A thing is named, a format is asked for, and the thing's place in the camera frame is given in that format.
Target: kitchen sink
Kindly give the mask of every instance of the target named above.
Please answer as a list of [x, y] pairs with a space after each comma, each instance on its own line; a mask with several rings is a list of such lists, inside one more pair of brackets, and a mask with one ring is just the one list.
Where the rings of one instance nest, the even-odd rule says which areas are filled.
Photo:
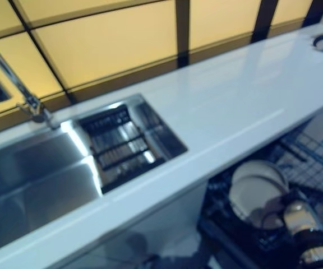
[[141, 95], [0, 149], [0, 247], [187, 151]]

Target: chrome faucet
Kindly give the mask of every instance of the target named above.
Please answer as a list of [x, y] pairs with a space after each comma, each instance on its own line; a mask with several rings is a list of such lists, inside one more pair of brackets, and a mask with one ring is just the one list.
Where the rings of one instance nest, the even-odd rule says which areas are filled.
[[[46, 122], [46, 124], [51, 129], [57, 129], [59, 127], [59, 123], [53, 121], [53, 117], [50, 111], [44, 106], [44, 104], [38, 99], [37, 96], [32, 94], [24, 83], [18, 78], [18, 76], [14, 73], [11, 67], [7, 64], [7, 62], [0, 55], [0, 69], [7, 75], [7, 77], [13, 82], [13, 84], [17, 87], [17, 89], [22, 93], [24, 97], [24, 101], [26, 102], [27, 108], [22, 104], [16, 104], [23, 112], [31, 116], [31, 119], [34, 122], [42, 123]], [[6, 89], [3, 88], [0, 83], [0, 102], [8, 100], [11, 98], [11, 95], [8, 93]]]

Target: grid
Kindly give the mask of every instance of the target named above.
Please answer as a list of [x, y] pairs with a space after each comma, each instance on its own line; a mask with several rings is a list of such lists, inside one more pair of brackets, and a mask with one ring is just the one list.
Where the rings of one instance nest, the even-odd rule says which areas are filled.
[[259, 255], [275, 250], [279, 252], [283, 247], [292, 249], [292, 239], [284, 227], [275, 230], [255, 229], [236, 216], [235, 212], [246, 217], [229, 199], [232, 175], [247, 160], [266, 159], [275, 163], [289, 181], [290, 188], [298, 188], [307, 196], [322, 222], [323, 214], [320, 215], [318, 208], [323, 209], [323, 145], [303, 133], [302, 128], [293, 130], [266, 147], [266, 150], [260, 150], [209, 181], [203, 215], [216, 221], [241, 245], [248, 242], [245, 246], [247, 249], [257, 247]]

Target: dish drying rack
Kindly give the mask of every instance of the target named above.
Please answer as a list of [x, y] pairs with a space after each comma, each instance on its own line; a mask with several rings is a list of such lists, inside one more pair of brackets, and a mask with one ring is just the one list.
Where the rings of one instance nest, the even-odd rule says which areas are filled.
[[199, 229], [215, 237], [204, 220], [211, 220], [228, 234], [258, 265], [265, 268], [292, 268], [298, 259], [285, 227], [275, 230], [254, 228], [240, 220], [234, 211], [241, 210], [229, 199], [232, 175], [243, 162], [264, 159], [276, 164], [289, 181], [290, 189], [298, 188], [308, 198], [323, 222], [323, 145], [298, 127], [279, 140], [252, 154], [209, 181]]

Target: white cabinet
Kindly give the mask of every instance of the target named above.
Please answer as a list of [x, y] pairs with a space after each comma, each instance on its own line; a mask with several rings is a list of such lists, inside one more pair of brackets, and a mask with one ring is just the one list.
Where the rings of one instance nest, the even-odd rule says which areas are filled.
[[134, 268], [149, 255], [163, 252], [168, 242], [196, 229], [205, 190], [206, 182], [173, 198], [112, 238], [102, 238], [87, 252], [68, 257], [60, 268]]

